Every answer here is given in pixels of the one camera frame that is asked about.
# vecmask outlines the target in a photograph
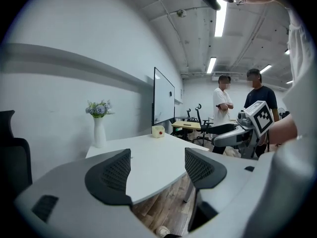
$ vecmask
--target white t-shirt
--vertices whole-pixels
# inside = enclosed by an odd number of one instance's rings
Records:
[[[283,101],[293,117],[298,135],[317,135],[317,56],[312,37],[299,16],[289,10],[289,50],[293,86]]]
[[[222,103],[232,103],[229,94],[222,91],[219,87],[213,92],[213,125],[220,125],[230,122],[229,110],[223,111],[216,107],[216,105]]]

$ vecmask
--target white vase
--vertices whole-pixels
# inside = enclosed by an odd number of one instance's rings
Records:
[[[97,148],[103,148],[106,144],[106,132],[103,124],[103,119],[104,118],[94,118],[94,139],[95,147]]]

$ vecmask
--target wooden floor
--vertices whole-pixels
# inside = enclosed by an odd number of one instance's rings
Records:
[[[205,147],[210,151],[213,149],[209,142],[205,143]],[[270,151],[275,150],[276,146],[270,145]],[[240,157],[240,154],[231,147],[226,148],[224,155]],[[192,216],[195,196],[193,191],[189,202],[183,201],[189,182],[189,176],[183,176],[161,193],[134,205],[132,212],[153,232],[159,226],[166,226],[172,234],[179,236],[188,234],[187,228]]]

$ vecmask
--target white ceiling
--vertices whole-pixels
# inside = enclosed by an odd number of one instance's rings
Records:
[[[292,80],[290,60],[284,53],[289,17],[280,5],[229,3],[223,35],[214,37],[216,11],[202,0],[133,2],[161,36],[183,78],[205,74],[210,57],[217,57],[213,71],[236,72],[245,79],[249,69],[271,64],[264,82],[290,87],[285,84]],[[186,17],[176,14],[180,9],[186,10]]]

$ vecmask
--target shoe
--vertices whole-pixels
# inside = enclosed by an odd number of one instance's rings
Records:
[[[157,228],[156,233],[157,233],[158,237],[164,238],[165,236],[170,234],[170,231],[168,230],[167,227],[160,226],[160,227]]]

